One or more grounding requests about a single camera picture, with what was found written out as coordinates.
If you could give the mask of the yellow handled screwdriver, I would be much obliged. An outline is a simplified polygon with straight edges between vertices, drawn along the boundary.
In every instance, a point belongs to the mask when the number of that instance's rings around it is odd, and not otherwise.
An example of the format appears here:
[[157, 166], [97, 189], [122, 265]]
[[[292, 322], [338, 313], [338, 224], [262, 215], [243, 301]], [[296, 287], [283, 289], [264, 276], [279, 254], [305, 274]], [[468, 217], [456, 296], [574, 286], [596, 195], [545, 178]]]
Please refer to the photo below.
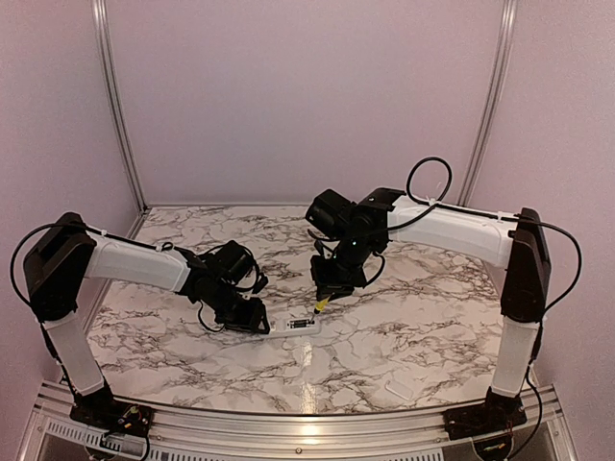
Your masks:
[[330, 298], [327, 297], [323, 300], [320, 300], [316, 303], [315, 307], [312, 310], [312, 314], [310, 317], [310, 321], [313, 322], [316, 317], [323, 312], [323, 310], [326, 308], [326, 306], [329, 304], [330, 302]]

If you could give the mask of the white remote control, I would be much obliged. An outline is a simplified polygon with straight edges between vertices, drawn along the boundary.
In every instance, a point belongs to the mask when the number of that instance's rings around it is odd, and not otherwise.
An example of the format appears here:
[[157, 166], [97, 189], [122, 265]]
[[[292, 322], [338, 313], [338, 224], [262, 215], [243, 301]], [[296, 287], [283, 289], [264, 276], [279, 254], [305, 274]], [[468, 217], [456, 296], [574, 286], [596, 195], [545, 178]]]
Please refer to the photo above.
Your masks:
[[315, 317], [279, 317], [270, 322], [269, 338], [313, 336], [321, 332], [321, 323]]

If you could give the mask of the white battery compartment cover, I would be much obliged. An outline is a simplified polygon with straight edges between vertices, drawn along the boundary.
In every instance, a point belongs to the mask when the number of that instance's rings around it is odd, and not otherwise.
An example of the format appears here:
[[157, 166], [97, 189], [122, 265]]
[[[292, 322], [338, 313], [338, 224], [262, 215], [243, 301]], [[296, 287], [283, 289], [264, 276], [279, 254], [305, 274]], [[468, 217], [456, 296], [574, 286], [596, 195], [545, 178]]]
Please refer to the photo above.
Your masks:
[[402, 400], [410, 400], [413, 397], [413, 391], [397, 380], [387, 380], [384, 388]]

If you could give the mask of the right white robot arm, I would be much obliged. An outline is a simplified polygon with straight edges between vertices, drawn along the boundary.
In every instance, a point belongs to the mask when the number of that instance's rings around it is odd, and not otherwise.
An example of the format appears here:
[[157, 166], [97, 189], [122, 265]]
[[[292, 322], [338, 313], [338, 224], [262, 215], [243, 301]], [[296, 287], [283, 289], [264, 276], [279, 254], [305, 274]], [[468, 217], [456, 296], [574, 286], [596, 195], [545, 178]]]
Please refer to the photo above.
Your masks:
[[330, 251], [319, 245], [310, 260], [320, 304], [366, 287], [364, 262], [370, 255], [381, 255], [391, 242], [434, 247], [503, 269], [503, 333], [487, 401], [478, 406], [476, 421], [495, 430], [512, 416], [547, 310], [551, 273], [534, 210], [488, 213], [412, 199], [402, 190], [385, 187], [356, 203], [327, 189], [313, 200], [306, 219], [335, 244]]

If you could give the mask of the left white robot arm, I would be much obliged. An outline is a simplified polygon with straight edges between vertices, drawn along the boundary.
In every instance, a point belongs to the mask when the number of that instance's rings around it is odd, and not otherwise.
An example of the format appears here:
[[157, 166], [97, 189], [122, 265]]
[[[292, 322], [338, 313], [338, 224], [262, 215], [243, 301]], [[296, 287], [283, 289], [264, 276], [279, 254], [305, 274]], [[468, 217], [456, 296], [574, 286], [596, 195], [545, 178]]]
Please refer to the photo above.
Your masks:
[[121, 406], [88, 345], [77, 311], [84, 279], [157, 287], [207, 306], [223, 328], [267, 335], [270, 325], [258, 292], [267, 278], [252, 253], [231, 240], [203, 254], [173, 244], [153, 246], [87, 226], [65, 213], [39, 228], [41, 238], [23, 260], [28, 305], [83, 409], [101, 427], [120, 421]]

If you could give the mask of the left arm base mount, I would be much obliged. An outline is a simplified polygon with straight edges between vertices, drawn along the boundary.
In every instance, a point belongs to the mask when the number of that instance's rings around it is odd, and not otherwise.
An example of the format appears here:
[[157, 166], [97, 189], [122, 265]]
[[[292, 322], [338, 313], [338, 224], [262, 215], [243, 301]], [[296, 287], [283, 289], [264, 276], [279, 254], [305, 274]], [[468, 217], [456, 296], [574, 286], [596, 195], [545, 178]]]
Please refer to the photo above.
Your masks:
[[74, 393], [70, 419], [104, 429], [107, 435], [127, 434], [145, 438], [149, 434], [154, 409], [141, 403], [117, 400], [106, 381], [90, 394]]

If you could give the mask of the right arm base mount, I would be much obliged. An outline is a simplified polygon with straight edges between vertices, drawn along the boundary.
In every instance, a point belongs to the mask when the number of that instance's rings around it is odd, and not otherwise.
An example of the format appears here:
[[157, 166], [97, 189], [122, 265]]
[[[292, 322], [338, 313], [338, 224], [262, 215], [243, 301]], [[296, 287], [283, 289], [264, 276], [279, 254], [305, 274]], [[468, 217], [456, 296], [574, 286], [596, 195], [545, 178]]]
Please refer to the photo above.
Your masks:
[[528, 421], [520, 394], [507, 397], [492, 386], [482, 402], [445, 410], [443, 418], [451, 440], [504, 431]]

